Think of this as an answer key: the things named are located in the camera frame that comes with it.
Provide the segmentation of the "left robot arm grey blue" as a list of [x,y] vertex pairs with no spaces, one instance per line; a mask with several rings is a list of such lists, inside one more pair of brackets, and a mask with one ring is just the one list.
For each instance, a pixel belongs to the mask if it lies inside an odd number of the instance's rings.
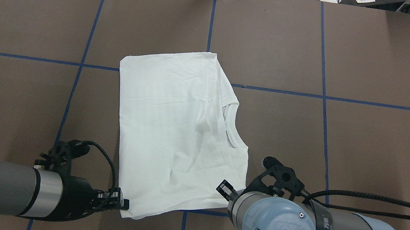
[[[72,161],[96,148],[107,160],[112,186],[94,189],[73,176]],[[0,215],[46,222],[68,222],[106,210],[128,210],[129,200],[116,186],[115,167],[104,149],[93,141],[59,142],[41,153],[32,167],[0,161]]]

